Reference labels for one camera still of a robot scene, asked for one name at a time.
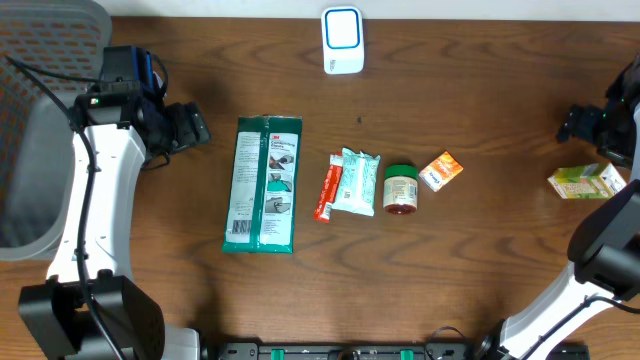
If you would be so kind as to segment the green lid spice jar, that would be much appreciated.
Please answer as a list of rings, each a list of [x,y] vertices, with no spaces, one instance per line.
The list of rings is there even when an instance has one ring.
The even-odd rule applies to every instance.
[[[408,215],[418,208],[418,172],[411,165],[391,165],[385,169],[383,208],[394,215]]]

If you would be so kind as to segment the white teal snack packet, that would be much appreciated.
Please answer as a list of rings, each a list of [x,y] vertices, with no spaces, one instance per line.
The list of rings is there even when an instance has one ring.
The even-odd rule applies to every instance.
[[[373,217],[380,156],[342,149],[342,175],[332,209]]]

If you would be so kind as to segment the red white snack packet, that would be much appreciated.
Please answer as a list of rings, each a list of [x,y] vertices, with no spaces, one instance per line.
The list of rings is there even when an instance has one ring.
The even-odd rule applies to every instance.
[[[329,168],[322,184],[319,201],[314,211],[314,219],[323,223],[330,221],[333,203],[336,199],[338,187],[343,172],[343,157],[341,153],[330,155]]]

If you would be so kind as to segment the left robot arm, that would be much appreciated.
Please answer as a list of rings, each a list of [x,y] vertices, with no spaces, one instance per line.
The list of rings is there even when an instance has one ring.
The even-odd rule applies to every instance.
[[[166,323],[134,282],[136,183],[172,127],[154,103],[115,92],[80,95],[69,111],[73,182],[62,239],[41,285],[22,288],[19,315],[49,359],[205,359],[201,334]]]

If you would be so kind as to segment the green juice carton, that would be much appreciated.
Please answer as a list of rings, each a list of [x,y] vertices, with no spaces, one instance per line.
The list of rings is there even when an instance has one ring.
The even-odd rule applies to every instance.
[[[609,199],[627,182],[611,163],[558,168],[547,181],[562,199]]]

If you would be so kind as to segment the orange tissue packet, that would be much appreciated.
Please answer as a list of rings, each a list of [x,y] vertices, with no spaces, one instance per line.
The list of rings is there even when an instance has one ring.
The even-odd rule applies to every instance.
[[[463,166],[445,151],[419,171],[419,178],[434,192],[438,192],[463,171]]]

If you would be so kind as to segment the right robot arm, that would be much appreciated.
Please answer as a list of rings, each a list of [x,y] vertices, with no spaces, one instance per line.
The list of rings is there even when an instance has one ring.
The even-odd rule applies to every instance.
[[[606,105],[571,106],[556,139],[579,138],[629,169],[630,178],[578,226],[568,264],[520,313],[500,321],[475,348],[477,359],[544,359],[567,336],[611,307],[636,310],[639,293],[639,62],[605,93]]]

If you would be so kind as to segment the green white barcode packet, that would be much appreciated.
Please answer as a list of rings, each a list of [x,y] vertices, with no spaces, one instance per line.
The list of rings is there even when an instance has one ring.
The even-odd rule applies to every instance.
[[[238,119],[222,251],[291,254],[303,120]]]

